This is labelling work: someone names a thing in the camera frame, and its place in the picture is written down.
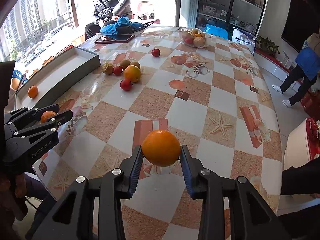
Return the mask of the small orange mandarin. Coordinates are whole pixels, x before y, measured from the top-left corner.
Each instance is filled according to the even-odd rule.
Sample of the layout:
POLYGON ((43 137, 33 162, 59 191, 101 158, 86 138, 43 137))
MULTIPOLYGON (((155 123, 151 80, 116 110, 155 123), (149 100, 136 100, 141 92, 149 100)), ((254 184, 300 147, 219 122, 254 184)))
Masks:
POLYGON ((54 111, 45 111, 42 115, 41 115, 41 119, 40 122, 43 124, 45 122, 47 122, 48 119, 51 119, 52 117, 56 116, 57 113, 54 111))

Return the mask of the wrinkled yellow passion fruit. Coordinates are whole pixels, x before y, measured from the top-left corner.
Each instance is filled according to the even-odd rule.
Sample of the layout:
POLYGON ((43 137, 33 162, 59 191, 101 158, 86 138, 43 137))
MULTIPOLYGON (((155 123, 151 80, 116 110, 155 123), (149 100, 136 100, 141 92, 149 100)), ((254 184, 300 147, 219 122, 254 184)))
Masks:
POLYGON ((104 63, 101 67, 101 71, 105 74, 105 75, 111 75, 113 74, 113 64, 112 63, 104 63))

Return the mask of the large orange fruit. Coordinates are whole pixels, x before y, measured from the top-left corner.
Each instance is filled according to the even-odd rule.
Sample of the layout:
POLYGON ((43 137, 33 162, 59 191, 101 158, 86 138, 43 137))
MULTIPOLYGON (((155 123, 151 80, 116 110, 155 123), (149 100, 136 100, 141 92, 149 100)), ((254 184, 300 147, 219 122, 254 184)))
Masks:
POLYGON ((153 165, 167 167, 173 165, 180 156, 178 139, 166 130, 150 132, 142 143, 144 157, 153 165))

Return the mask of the orange mandarin in box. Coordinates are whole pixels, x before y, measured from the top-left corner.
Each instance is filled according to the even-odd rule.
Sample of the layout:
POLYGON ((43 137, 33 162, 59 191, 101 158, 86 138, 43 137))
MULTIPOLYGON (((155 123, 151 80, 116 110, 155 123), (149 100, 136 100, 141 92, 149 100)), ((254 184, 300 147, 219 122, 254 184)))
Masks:
POLYGON ((34 99, 39 93, 37 86, 30 86, 28 89, 28 96, 31 99, 34 99))

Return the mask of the grey shallow cardboard box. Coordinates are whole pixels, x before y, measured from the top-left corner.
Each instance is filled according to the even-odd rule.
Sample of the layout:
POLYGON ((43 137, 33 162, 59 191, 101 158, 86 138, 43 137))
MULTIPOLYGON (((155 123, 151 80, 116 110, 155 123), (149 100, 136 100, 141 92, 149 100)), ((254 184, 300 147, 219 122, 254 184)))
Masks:
POLYGON ((98 67, 98 54, 84 48, 69 48, 37 71, 18 90, 14 109, 52 105, 62 94, 98 67), (30 86, 37 86, 39 90, 34 99, 28 96, 30 86))

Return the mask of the white round side table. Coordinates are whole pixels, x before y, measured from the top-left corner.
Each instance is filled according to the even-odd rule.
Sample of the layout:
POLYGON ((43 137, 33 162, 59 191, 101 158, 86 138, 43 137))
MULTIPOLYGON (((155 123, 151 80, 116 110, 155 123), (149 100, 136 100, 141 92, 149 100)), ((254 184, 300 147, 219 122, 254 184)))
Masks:
POLYGON ((300 167, 319 158, 319 121, 306 118, 288 136, 284 169, 300 167))

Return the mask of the small red apple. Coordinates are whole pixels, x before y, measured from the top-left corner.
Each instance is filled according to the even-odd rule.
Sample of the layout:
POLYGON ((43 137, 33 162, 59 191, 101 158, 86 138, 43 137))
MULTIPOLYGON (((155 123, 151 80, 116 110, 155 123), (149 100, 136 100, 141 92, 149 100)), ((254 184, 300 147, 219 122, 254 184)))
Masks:
POLYGON ((123 69, 120 66, 115 66, 113 67, 112 72, 115 76, 121 76, 123 73, 123 69))

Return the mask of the large yellow-orange orange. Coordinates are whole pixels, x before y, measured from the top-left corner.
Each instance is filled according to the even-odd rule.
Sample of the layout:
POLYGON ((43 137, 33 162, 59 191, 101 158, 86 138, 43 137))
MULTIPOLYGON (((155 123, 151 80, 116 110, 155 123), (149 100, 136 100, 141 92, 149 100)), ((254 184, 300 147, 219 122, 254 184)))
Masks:
POLYGON ((141 71, 138 67, 134 65, 129 65, 125 68, 123 76, 125 79, 129 79, 132 83, 136 83, 140 81, 141 71))

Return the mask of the brown-green pear right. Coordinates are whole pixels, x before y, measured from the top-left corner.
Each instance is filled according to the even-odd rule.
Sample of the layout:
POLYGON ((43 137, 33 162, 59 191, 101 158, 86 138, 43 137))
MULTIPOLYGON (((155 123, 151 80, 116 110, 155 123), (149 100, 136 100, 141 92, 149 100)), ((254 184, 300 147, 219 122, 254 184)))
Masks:
POLYGON ((130 63, 131 66, 136 66, 140 69, 140 64, 138 62, 131 62, 130 63))

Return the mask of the blue cloth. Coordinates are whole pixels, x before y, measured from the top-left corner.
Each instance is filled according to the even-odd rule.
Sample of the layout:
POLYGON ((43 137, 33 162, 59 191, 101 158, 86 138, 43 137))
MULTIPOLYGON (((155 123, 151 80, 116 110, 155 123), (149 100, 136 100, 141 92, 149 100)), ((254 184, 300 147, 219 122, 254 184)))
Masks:
POLYGON ((127 35, 144 29, 144 25, 138 22, 131 22, 128 17, 120 17, 117 22, 108 24, 100 29, 106 35, 127 35))

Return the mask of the lone red apple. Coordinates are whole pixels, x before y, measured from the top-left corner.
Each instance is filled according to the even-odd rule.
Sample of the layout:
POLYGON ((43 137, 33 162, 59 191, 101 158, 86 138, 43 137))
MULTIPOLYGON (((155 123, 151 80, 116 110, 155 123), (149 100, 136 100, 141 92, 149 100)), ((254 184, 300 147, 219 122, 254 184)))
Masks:
POLYGON ((155 48, 151 51, 151 55, 154 57, 160 57, 161 51, 159 49, 155 48))

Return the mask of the seated person black jacket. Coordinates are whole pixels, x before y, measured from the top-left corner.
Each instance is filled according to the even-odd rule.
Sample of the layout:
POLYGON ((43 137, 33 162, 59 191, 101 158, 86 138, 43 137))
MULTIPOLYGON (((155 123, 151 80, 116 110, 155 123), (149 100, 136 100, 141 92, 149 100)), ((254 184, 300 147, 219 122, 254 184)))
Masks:
POLYGON ((101 28, 114 24, 120 17, 133 19, 130 0, 94 0, 93 22, 85 26, 85 40, 100 32, 101 28))

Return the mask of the white printed bag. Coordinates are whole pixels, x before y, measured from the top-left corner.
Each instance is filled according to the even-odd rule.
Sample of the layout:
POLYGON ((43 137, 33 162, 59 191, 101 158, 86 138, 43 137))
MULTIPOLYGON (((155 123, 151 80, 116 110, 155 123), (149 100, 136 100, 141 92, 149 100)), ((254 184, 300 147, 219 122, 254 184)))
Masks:
POLYGON ((232 42, 244 45, 253 55, 255 52, 256 38, 251 33, 243 31, 239 28, 233 28, 232 42))

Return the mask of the black television screen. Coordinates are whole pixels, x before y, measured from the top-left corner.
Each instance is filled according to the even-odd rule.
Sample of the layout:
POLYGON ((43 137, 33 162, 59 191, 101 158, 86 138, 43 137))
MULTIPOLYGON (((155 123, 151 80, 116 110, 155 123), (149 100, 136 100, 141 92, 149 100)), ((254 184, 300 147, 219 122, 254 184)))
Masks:
POLYGON ((304 0, 291 0, 281 38, 300 51, 313 33, 319 34, 319 15, 304 0))

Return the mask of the glass display cabinet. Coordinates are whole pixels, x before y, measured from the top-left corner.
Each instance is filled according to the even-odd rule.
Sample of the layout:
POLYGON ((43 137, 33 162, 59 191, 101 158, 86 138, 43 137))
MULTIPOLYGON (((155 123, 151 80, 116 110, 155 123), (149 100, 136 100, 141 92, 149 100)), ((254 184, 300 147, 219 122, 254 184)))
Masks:
POLYGON ((204 30, 210 24, 229 34, 239 28, 256 36, 266 5, 267 0, 199 0, 196 27, 204 30))

